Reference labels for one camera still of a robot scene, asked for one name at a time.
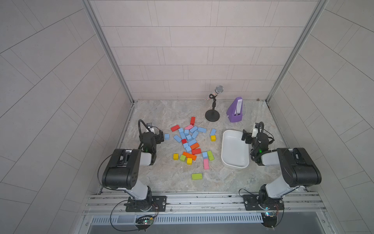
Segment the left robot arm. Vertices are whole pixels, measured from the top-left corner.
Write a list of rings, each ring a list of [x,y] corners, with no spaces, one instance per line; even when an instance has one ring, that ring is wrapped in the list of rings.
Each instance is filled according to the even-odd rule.
[[[109,162],[98,181],[108,190],[127,193],[130,196],[128,203],[133,208],[146,210],[153,206],[152,191],[149,186],[138,181],[139,168],[154,165],[157,145],[164,142],[164,135],[158,127],[143,120],[138,121],[138,130],[138,148],[115,149],[108,156]]]

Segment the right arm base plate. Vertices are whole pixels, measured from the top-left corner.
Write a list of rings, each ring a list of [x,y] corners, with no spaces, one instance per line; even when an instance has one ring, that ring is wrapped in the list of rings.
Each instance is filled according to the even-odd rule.
[[[272,199],[267,196],[260,198],[258,195],[241,195],[246,211],[282,211],[284,202],[281,199]]]

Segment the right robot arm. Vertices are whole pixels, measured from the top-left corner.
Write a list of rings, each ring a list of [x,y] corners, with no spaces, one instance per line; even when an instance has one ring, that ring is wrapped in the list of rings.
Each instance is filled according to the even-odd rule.
[[[280,166],[281,176],[273,182],[263,185],[258,194],[251,194],[264,210],[277,206],[283,196],[297,188],[318,185],[322,176],[304,148],[277,148],[270,150],[275,139],[265,130],[261,121],[254,124],[252,132],[243,130],[242,141],[250,144],[250,159],[259,166]]]

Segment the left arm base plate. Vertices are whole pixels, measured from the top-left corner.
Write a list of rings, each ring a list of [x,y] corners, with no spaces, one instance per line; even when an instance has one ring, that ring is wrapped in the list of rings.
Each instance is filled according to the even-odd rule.
[[[166,203],[167,196],[152,196],[145,200],[129,198],[126,203],[126,212],[164,212]]]

